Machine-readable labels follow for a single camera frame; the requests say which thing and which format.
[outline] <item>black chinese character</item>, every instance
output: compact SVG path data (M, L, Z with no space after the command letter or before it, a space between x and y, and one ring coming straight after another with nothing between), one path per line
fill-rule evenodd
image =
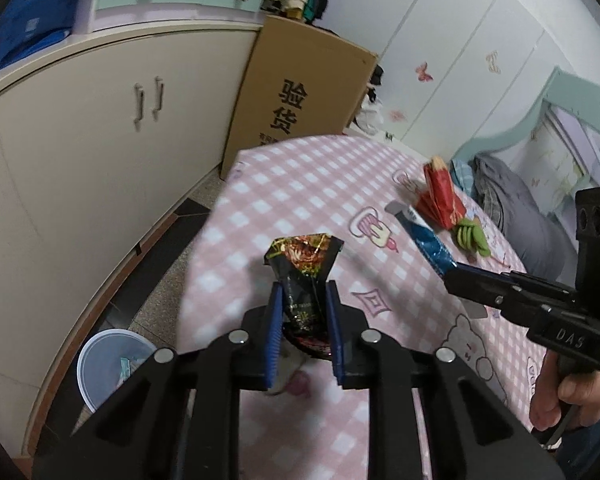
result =
M302 83L298 83L294 86L293 81L289 81L289 79L285 79L285 83L282 86L282 92L278 94L286 105L291 105L298 110L302 110L302 101L306 97L306 92L304 91L304 86Z
M270 124L270 126L275 130L282 130L289 135L291 133L289 128L298 121L296 119L296 114L282 106L277 110L273 110L273 113L275 113L276 116L273 118L273 123Z

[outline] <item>cabinet top edge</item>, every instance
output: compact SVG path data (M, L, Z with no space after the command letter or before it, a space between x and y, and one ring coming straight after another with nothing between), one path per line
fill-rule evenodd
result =
M258 23L226 22L220 20L174 20L123 25L120 27L98 30L97 32L92 32L90 34L72 34L60 43L1 69L0 92L48 65L56 63L64 58L75 56L86 50L106 46L111 43L134 40L147 36L158 36L161 34L175 34L178 32L213 32L223 30L256 32L261 28L262 26Z

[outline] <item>blue wrapper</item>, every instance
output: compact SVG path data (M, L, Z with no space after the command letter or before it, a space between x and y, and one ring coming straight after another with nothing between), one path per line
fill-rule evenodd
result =
M456 261L449 250L412 206L391 202L384 210L395 216L441 278L449 269L456 267Z

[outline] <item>table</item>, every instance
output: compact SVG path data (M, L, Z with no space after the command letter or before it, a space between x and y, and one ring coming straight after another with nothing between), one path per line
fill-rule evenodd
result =
M453 348L531 427L528 406L544 349L497 310L488 308L486 319L468 319L461 301L446 293L413 241L384 212L391 200L414 200L424 185L420 162L347 136L288 140L240 152L236 160L194 241L178 323L179 352L205 347L236 328L247 309L267 303L274 275L263 256L274 238L328 232L344 240L330 273L343 303L363 309L371 327L408 348ZM524 271L482 210L458 195L469 215L479 216L494 253L472 264L495 272ZM379 226L380 237L365 234L369 222ZM467 262L451 234L440 237L456 260ZM305 389L289 388L273 397L241 393L244 480L366 479L368 393L340 389L330 362L309 360L302 376Z

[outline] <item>floor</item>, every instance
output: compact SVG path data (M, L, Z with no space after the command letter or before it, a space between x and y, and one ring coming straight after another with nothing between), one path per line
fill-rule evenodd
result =
M178 219L118 289L91 331L128 328L157 347L176 343L176 321L193 238L222 191L218 171L208 174L176 209ZM77 356L54 398L34 457L33 478L44 457L89 417L76 381Z

